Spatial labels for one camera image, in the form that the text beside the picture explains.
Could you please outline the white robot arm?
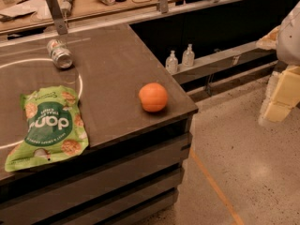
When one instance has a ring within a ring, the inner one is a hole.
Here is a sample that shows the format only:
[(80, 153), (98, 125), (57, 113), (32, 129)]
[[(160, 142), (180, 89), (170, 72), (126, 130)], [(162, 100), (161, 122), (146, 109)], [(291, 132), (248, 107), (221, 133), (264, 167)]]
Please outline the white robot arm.
[(277, 58), (288, 65), (300, 65), (300, 2), (290, 11), (279, 27)]

